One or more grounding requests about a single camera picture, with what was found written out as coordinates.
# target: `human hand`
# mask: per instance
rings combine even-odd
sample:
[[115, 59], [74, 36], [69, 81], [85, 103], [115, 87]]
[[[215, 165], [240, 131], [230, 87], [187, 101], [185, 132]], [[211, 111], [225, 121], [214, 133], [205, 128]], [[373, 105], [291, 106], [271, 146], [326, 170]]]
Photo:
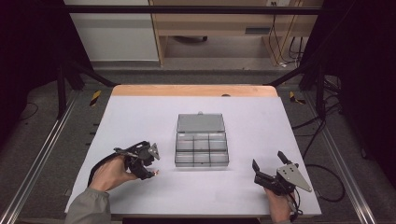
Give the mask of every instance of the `human hand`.
[[117, 156], [99, 167], [90, 184], [91, 189], [108, 191], [137, 177], [125, 171], [124, 156]]
[[271, 190], [264, 188], [265, 193], [268, 196], [270, 204], [271, 219], [274, 223], [286, 221], [290, 219], [291, 208], [289, 206], [288, 199], [286, 196], [278, 196]]

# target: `sleeve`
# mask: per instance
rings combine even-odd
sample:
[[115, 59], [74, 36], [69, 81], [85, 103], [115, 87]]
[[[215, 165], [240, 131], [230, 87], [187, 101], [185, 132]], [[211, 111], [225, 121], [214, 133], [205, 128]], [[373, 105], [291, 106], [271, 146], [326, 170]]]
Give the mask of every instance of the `sleeve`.
[[[267, 222], [265, 222], [264, 219], [260, 219], [260, 223], [267, 223]], [[274, 224], [292, 224], [292, 223], [290, 222], [290, 220], [286, 220], [286, 221], [281, 221], [281, 222], [275, 222]]]
[[70, 204], [65, 224], [111, 223], [108, 193], [86, 188]]

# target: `metal bar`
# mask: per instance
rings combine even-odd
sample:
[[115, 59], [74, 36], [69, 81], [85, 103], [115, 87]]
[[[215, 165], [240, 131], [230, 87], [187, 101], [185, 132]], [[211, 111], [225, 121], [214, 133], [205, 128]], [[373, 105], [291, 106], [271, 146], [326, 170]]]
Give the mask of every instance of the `metal bar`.
[[323, 7], [210, 7], [210, 6], [40, 6], [68, 13], [172, 13], [172, 14], [271, 14], [320, 15], [341, 12]]
[[62, 115], [64, 114], [64, 111], [66, 110], [66, 90], [65, 90], [65, 84], [64, 84], [64, 71], [63, 67], [60, 65], [58, 70], [58, 78], [57, 78], [57, 84], [58, 84], [58, 117], [56, 119], [60, 119]]
[[114, 83], [110, 80], [107, 80], [104, 77], [101, 77], [100, 75], [96, 74], [92, 70], [90, 70], [84, 66], [81, 66], [80, 64], [78, 64], [76, 62], [71, 62], [70, 66], [72, 66], [74, 69], [78, 70], [79, 72], [84, 73], [85, 75], [105, 84], [107, 87], [115, 87], [115, 86], [120, 85], [118, 83]]
[[306, 69], [311, 67], [311, 61], [302, 64], [301, 66], [295, 68], [294, 70], [289, 71], [286, 75], [277, 78], [276, 80], [270, 82], [270, 83], [264, 83], [262, 84], [263, 86], [273, 86], [273, 87], [278, 87], [280, 86], [282, 83], [288, 81], [289, 79], [293, 78], [293, 77], [297, 77], [298, 75], [300, 75], [301, 73], [304, 73], [306, 71]]
[[209, 149], [209, 167], [212, 167], [212, 155], [210, 154], [210, 133], [207, 135], [207, 148]]
[[316, 103], [316, 108], [317, 108], [317, 113], [321, 119], [325, 119], [326, 117], [326, 109], [325, 109], [325, 102], [323, 100], [323, 94], [324, 94], [324, 72], [323, 72], [323, 67], [320, 64], [317, 68], [317, 103]]
[[76, 99], [78, 98], [78, 92], [72, 91], [72, 94], [69, 98], [69, 102], [67, 103], [67, 108], [64, 111], [64, 115], [57, 119], [55, 124], [52, 127], [52, 130], [49, 133], [43, 147], [40, 149], [33, 165], [31, 166], [28, 174], [24, 178], [20, 188], [12, 199], [11, 203], [8, 205], [6, 212], [3, 213], [0, 219], [0, 223], [2, 224], [13, 224], [17, 220], [17, 217], [20, 211], [23, 208], [27, 198], [29, 197], [30, 192], [37, 181], [41, 170], [43, 169], [47, 158], [49, 157], [53, 147], [55, 146], [58, 137], [69, 118], [69, 115], [73, 109]]
[[[316, 110], [314, 106], [314, 100], [309, 94], [304, 93], [304, 98], [308, 102], [309, 106], [311, 107], [311, 111], [316, 116]], [[340, 150], [338, 149], [337, 145], [335, 144], [334, 140], [332, 139], [332, 135], [329, 129], [325, 126], [323, 131], [323, 141], [329, 150], [330, 156], [332, 158], [332, 162], [334, 163], [335, 168], [338, 170], [340, 178], [342, 179], [345, 187], [346, 192], [352, 202], [356, 214], [358, 215], [361, 223], [365, 224], [375, 224], [375, 218], [373, 213], [367, 204], [366, 200], [364, 199], [363, 194], [361, 193], [361, 189], [359, 188], [358, 184], [353, 177], [353, 174], [350, 172], [349, 168], [347, 167], [347, 163], [344, 161], [343, 157], [341, 156]]]

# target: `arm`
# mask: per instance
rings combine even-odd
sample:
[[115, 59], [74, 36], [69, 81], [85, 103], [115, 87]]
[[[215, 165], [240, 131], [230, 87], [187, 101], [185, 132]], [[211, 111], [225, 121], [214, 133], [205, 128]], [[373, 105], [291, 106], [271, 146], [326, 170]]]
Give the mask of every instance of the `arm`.
[[86, 188], [70, 204], [65, 224], [71, 223], [110, 223], [108, 193]]
[[271, 219], [275, 224], [291, 224], [290, 206], [285, 196], [277, 196], [271, 190], [264, 188], [270, 205]]
[[106, 162], [97, 169], [90, 186], [70, 204], [65, 224], [110, 223], [109, 195], [106, 191], [135, 179], [135, 175], [125, 171], [123, 156]]

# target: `white tabletop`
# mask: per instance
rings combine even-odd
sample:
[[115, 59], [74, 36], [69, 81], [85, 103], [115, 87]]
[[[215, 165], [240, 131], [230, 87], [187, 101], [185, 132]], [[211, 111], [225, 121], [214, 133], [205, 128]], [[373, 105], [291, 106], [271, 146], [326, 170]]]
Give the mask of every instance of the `white tabletop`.
[[[230, 163], [225, 168], [176, 168], [178, 114], [221, 113]], [[127, 182], [109, 192], [112, 214], [125, 217], [262, 217], [266, 195], [255, 184], [252, 160], [268, 175], [283, 165], [281, 150], [312, 186], [285, 109], [278, 97], [112, 95], [80, 169], [66, 207], [87, 187], [91, 168], [114, 147], [157, 143], [161, 159], [149, 169], [160, 174]], [[301, 210], [320, 215], [318, 200], [299, 189]]]

